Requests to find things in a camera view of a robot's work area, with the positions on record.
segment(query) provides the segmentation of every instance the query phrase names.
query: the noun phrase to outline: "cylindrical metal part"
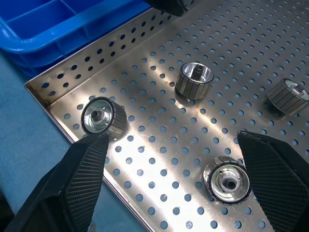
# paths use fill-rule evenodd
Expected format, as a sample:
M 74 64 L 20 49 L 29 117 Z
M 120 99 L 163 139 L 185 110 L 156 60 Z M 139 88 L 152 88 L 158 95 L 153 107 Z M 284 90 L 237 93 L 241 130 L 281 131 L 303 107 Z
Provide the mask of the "cylindrical metal part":
M 107 131 L 110 138 L 118 138 L 126 127 L 125 110 L 108 98 L 91 100 L 82 113 L 82 127 L 87 134 Z
M 287 115 L 295 115 L 309 105 L 309 94 L 290 79 L 283 79 L 268 92 L 271 103 Z
M 176 90 L 186 98 L 198 100 L 204 98 L 213 81 L 212 71 L 197 62 L 182 65 L 176 82 Z
M 204 169 L 204 182 L 211 196 L 222 204 L 238 204 L 250 193 L 246 168 L 228 156 L 214 158 Z

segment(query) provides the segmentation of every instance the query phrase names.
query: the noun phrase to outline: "perforated metal tray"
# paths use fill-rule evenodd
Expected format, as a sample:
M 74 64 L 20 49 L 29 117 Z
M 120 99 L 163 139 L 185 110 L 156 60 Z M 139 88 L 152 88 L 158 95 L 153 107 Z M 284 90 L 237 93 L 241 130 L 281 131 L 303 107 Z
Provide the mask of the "perforated metal tray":
M 273 231 L 253 194 L 221 205 L 206 192 L 202 172 L 216 156 L 242 159 L 235 138 L 241 129 L 286 141 L 309 161 L 309 110 L 283 116 L 265 104 L 283 78 L 308 85 L 308 5 L 192 4 L 181 18 L 149 10 L 26 88 L 72 142 L 85 135 L 80 117 L 93 97 L 125 107 L 128 127 L 110 144 L 104 181 L 149 231 Z M 189 61 L 215 75 L 202 101 L 174 91 Z

